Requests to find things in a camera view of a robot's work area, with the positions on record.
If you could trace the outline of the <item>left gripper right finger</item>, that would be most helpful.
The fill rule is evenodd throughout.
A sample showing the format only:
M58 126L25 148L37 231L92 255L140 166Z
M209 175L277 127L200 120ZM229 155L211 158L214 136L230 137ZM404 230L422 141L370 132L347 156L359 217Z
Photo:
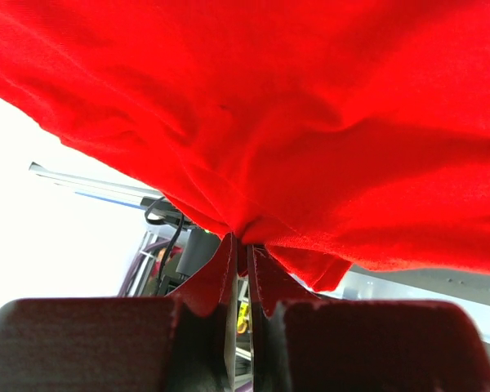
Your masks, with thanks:
M470 318L445 301L322 299L247 248L256 391L490 391Z

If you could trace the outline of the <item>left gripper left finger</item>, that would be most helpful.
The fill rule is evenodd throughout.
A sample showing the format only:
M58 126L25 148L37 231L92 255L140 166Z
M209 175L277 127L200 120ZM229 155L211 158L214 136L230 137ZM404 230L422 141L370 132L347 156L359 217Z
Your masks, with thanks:
M166 296L40 298L0 309L0 391L231 391L238 244Z

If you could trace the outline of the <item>red t-shirt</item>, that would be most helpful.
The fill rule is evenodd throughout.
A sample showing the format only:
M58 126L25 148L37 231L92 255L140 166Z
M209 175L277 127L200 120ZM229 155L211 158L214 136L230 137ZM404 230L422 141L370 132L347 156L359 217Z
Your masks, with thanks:
M490 274L490 1L0 1L0 98L317 291Z

